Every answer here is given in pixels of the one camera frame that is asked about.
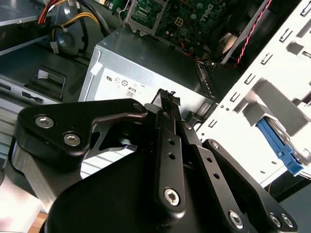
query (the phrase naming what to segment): blue drive rail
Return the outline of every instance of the blue drive rail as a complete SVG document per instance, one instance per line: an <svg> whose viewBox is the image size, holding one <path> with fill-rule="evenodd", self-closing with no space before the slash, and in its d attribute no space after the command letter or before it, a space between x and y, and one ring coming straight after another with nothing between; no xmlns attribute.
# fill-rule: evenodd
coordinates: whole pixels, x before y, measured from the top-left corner
<svg viewBox="0 0 311 233"><path fill-rule="evenodd" d="M283 161L288 171L297 176L304 168L294 157L293 149L283 143L265 118L258 122L257 127L265 136L277 157Z"/></svg>

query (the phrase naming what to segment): green circuit board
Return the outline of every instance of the green circuit board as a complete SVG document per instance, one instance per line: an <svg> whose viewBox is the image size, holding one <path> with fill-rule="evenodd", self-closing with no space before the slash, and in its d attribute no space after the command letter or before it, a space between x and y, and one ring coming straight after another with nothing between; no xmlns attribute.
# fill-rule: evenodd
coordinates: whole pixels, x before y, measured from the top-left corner
<svg viewBox="0 0 311 233"><path fill-rule="evenodd" d="M137 0L131 19L152 29L162 9L162 5L155 0Z"/></svg>
<svg viewBox="0 0 311 233"><path fill-rule="evenodd" d="M201 58L203 46L224 12L224 0L170 0L155 35L176 46L182 41L185 51Z"/></svg>
<svg viewBox="0 0 311 233"><path fill-rule="evenodd" d="M226 0L168 0L155 36L170 42L193 57L202 58L212 31L224 17ZM112 11L123 8L127 0L114 0ZM131 20L149 29L154 27L162 5L156 0L132 0Z"/></svg>

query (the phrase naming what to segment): motherboard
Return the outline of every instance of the motherboard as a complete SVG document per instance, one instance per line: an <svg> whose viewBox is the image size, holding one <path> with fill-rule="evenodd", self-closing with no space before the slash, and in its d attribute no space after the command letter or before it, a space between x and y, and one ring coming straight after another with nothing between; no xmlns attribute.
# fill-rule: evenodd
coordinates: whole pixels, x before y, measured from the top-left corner
<svg viewBox="0 0 311 233"><path fill-rule="evenodd" d="M123 9L124 24L178 46L192 58L203 58L205 45L224 14L225 0L114 0L110 9Z"/></svg>
<svg viewBox="0 0 311 233"><path fill-rule="evenodd" d="M155 35L201 58L224 12L222 0L169 0Z"/></svg>

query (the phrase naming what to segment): red wire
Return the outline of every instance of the red wire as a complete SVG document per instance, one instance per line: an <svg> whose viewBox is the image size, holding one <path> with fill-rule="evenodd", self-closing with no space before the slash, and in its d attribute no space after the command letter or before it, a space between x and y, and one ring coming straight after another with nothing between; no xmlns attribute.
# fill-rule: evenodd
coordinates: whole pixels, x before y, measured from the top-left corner
<svg viewBox="0 0 311 233"><path fill-rule="evenodd" d="M261 19L263 13L264 13L265 10L270 6L271 2L272 2L272 0L269 0L269 1L267 2L267 4L264 6L264 8L261 10L259 16L257 17L255 23L253 24L252 29L249 31L248 36L247 36L247 38L246 38L246 41L245 41L245 43L244 43L244 46L243 46L243 48L242 48L242 50L241 50L241 53L240 53L240 55L239 55L238 61L237 61L236 64L234 65L234 68L236 68L237 65L241 62L241 59L242 59L242 57L243 57L243 55L244 55L246 46L247 46L248 43L249 43L249 39L251 38L251 35L253 34L253 32L254 32L254 30L255 30L255 28L256 28L256 26L257 26L259 20Z"/></svg>
<svg viewBox="0 0 311 233"><path fill-rule="evenodd" d="M49 8L50 8L50 6L53 5L54 3L56 3L57 1L58 1L58 0L51 0L51 1L44 7L44 9L43 9L43 11L42 11L42 13L41 13L41 15L40 15L40 17L39 17L38 24L41 24L41 23L44 22L44 21L43 21L43 16L44 16L45 12L48 11Z"/></svg>

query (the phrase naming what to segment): power supply label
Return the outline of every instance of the power supply label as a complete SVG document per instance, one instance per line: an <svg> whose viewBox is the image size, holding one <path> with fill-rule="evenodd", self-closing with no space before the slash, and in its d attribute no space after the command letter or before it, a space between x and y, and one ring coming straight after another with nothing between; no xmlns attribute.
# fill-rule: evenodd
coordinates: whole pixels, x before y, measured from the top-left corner
<svg viewBox="0 0 311 233"><path fill-rule="evenodd" d="M157 89L145 86L124 75L105 68L100 80L95 100L114 100L132 98L141 104L151 103Z"/></svg>

